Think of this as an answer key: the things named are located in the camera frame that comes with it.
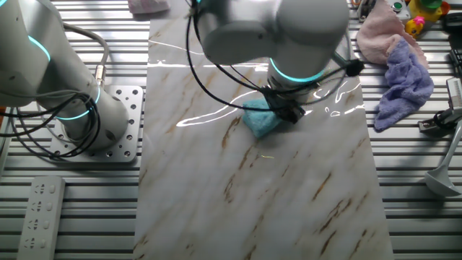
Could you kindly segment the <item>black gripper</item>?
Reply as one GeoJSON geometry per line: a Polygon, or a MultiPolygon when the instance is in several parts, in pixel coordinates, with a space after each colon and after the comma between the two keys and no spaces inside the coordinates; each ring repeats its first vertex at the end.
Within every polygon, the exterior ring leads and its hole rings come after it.
{"type": "Polygon", "coordinates": [[[281,120],[296,124],[304,115],[305,110],[295,101],[280,97],[270,87],[263,87],[263,96],[273,112],[277,112],[281,120]]]}

